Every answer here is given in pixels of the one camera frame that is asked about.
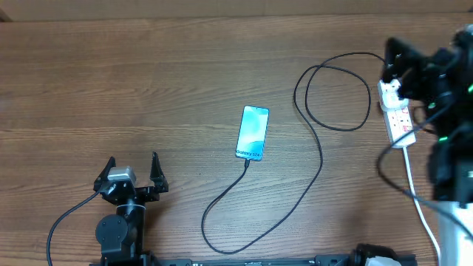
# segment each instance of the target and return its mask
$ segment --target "white power strip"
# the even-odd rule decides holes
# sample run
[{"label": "white power strip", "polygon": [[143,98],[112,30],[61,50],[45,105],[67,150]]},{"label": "white power strip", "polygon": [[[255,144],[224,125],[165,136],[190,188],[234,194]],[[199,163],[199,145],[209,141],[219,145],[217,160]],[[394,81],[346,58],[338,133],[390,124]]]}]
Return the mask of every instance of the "white power strip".
[{"label": "white power strip", "polygon": [[[384,113],[384,122],[386,123],[389,141],[394,143],[404,134],[412,129],[412,121],[407,105],[408,99],[399,99],[397,91],[401,83],[398,80],[392,80],[391,83],[379,81],[378,92],[381,108]],[[400,149],[415,143],[415,135],[410,134],[393,148]]]}]

